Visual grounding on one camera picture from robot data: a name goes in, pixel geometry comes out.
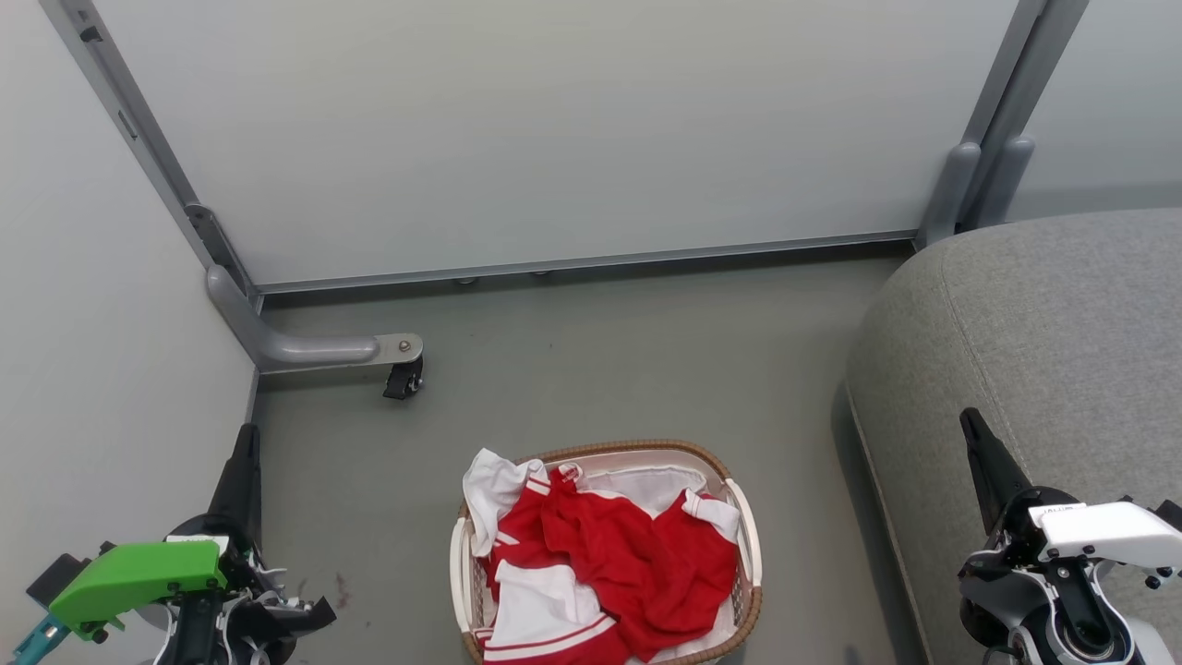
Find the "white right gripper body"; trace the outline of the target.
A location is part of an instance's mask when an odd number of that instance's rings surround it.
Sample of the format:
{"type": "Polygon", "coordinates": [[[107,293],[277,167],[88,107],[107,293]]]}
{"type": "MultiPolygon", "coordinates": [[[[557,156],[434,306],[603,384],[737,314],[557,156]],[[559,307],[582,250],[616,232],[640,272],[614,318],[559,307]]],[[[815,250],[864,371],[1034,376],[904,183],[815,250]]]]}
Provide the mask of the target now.
{"type": "Polygon", "coordinates": [[[1018,509],[1018,524],[1002,533],[1002,560],[1039,565],[1058,560],[1105,560],[1141,569],[1182,571],[1182,506],[1164,500],[1060,502],[1018,509]]]}

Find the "grey metal partition frame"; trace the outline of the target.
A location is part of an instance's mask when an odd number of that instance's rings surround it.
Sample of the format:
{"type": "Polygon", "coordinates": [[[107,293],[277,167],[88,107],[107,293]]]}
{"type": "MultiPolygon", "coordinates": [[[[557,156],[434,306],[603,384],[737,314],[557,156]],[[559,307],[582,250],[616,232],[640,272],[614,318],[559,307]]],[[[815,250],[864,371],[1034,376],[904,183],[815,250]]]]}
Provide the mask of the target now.
{"type": "Polygon", "coordinates": [[[261,294],[911,236],[1047,0],[35,0],[261,294]]]}

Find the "grey fabric sofa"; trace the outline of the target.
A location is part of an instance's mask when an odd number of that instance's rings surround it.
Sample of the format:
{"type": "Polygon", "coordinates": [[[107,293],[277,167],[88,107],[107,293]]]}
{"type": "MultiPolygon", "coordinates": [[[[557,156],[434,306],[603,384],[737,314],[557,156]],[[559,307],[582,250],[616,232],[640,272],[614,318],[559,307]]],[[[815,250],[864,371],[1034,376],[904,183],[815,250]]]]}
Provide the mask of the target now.
{"type": "Polygon", "coordinates": [[[959,413],[979,409],[1037,485],[1182,506],[1182,208],[929,246],[869,307],[845,386],[922,656],[980,665],[957,571],[986,530],[959,413]]]}

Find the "white wicker-rimmed laundry basket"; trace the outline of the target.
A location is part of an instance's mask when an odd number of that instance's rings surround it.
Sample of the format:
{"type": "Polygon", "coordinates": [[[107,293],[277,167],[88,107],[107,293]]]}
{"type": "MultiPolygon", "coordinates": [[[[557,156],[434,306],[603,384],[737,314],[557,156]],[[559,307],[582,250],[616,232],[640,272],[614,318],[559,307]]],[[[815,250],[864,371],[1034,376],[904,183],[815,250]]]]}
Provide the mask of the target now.
{"type": "MultiPolygon", "coordinates": [[[[734,635],[717,647],[695,651],[673,659],[655,659],[647,665],[720,665],[733,657],[756,627],[764,609],[764,552],[756,535],[756,522],[751,502],[743,496],[736,480],[717,455],[688,441],[609,441],[586,446],[570,446],[538,454],[548,467],[577,463],[587,471],[629,470],[634,467],[675,465],[696,470],[704,476],[706,485],[740,514],[736,550],[739,563],[736,581],[730,591],[730,615],[734,635]]],[[[474,522],[467,502],[461,502],[457,521],[452,528],[449,543],[449,591],[452,608],[457,622],[465,653],[473,665],[489,665],[483,647],[478,643],[478,630],[491,625],[496,602],[488,592],[486,574],[473,554],[474,522]]]]}

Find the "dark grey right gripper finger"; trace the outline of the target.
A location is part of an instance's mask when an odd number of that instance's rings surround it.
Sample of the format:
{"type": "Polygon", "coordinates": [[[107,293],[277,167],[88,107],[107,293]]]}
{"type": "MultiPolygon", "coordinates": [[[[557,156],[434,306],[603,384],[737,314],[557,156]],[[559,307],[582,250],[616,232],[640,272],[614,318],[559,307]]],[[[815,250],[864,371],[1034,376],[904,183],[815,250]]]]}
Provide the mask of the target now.
{"type": "Polygon", "coordinates": [[[1031,482],[1017,458],[993,433],[978,408],[959,413],[970,463],[970,478],[978,500],[983,530],[991,534],[1004,519],[1009,502],[1030,490],[1031,482]]]}

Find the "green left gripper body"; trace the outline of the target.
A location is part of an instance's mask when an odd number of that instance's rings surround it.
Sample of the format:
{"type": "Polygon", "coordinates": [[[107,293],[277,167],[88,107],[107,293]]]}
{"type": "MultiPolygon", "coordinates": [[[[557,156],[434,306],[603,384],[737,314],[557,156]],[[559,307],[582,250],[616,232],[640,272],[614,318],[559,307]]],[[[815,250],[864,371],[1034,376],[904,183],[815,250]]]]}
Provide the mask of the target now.
{"type": "Polygon", "coordinates": [[[188,519],[161,540],[109,546],[50,606],[85,641],[121,618],[157,602],[249,586],[258,546],[238,548],[209,517],[188,519]]]}

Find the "black caster wheel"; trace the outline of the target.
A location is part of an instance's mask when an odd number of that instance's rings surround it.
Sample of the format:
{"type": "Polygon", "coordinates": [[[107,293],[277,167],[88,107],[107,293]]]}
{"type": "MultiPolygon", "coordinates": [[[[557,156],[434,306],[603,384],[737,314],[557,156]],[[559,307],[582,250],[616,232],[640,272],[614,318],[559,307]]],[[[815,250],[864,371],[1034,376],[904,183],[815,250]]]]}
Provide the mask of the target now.
{"type": "Polygon", "coordinates": [[[408,400],[422,387],[423,373],[426,373],[424,357],[415,358],[414,361],[397,363],[390,369],[381,395],[392,400],[408,400]]]}

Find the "red and white garment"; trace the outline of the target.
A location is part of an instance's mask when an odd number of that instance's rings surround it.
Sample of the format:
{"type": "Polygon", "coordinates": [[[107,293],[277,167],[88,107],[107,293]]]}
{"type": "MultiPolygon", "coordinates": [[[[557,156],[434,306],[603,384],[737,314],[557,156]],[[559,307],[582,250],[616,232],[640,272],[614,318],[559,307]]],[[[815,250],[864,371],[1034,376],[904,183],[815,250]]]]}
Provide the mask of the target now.
{"type": "Polygon", "coordinates": [[[647,665],[734,635],[740,514],[687,490],[650,517],[582,493],[577,463],[476,454],[462,478],[473,554],[496,602],[489,665],[647,665]]]}

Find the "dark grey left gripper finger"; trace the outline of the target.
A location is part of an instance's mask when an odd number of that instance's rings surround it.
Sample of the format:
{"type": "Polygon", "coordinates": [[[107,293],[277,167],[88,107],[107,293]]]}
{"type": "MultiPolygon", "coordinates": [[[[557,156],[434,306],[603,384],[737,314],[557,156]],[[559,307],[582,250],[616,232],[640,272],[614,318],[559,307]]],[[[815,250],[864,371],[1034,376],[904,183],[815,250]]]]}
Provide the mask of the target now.
{"type": "Polygon", "coordinates": [[[261,546],[262,487],[260,429],[246,422],[225,459],[208,509],[212,526],[229,536],[238,548],[261,546]]]}

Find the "grey partition foot with caster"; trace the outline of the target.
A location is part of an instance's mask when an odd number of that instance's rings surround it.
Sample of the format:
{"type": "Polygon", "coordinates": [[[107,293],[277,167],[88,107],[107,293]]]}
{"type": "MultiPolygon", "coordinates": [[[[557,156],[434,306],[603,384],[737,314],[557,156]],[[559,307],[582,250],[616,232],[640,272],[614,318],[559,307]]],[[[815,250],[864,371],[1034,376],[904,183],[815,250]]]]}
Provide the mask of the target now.
{"type": "Polygon", "coordinates": [[[291,335],[267,324],[219,265],[204,278],[207,296],[262,374],[366,366],[421,367],[426,344],[414,333],[291,335]]]}

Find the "grey curved partition foot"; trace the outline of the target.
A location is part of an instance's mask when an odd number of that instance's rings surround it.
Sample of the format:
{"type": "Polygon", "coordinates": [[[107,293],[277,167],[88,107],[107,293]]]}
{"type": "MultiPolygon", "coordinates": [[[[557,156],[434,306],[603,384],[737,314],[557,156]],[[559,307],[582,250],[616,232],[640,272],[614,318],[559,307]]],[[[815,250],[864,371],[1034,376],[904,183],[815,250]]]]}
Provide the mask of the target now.
{"type": "Polygon", "coordinates": [[[918,232],[913,237],[916,252],[940,243],[957,232],[961,207],[980,159],[981,146],[978,143],[963,142],[952,149],[934,185],[918,232]]]}
{"type": "Polygon", "coordinates": [[[1035,148],[1035,139],[1026,135],[1009,139],[1002,146],[1001,154],[994,163],[994,169],[983,182],[983,189],[979,195],[978,211],[974,224],[972,224],[975,230],[976,228],[1007,223],[1009,206],[1017,198],[1022,176],[1030,167],[1035,148]]]}

